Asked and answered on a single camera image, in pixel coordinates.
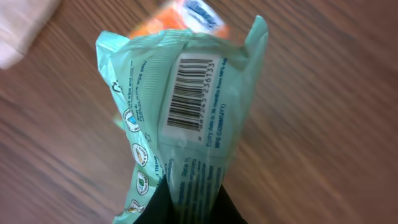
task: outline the orange and white packet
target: orange and white packet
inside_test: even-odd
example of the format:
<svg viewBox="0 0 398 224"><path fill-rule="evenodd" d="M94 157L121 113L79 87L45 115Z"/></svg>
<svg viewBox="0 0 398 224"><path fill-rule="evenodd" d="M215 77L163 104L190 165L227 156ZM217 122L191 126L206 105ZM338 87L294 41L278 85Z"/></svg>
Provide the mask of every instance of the orange and white packet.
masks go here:
<svg viewBox="0 0 398 224"><path fill-rule="evenodd" d="M129 38L156 34L167 29L188 28L195 33L211 34L223 39L229 37L229 27L202 0L172 0L131 31Z"/></svg>

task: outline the blurred background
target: blurred background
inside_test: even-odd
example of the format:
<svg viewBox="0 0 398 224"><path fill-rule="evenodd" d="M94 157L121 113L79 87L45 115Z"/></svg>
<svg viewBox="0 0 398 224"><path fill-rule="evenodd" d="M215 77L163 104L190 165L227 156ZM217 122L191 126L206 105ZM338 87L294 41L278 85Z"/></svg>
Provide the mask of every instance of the blurred background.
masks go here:
<svg viewBox="0 0 398 224"><path fill-rule="evenodd" d="M248 223L398 223L397 1L208 0L245 36L269 25L262 76L224 180ZM0 71L0 223L110 223L134 159L97 71L163 1L67 0Z"/></svg>

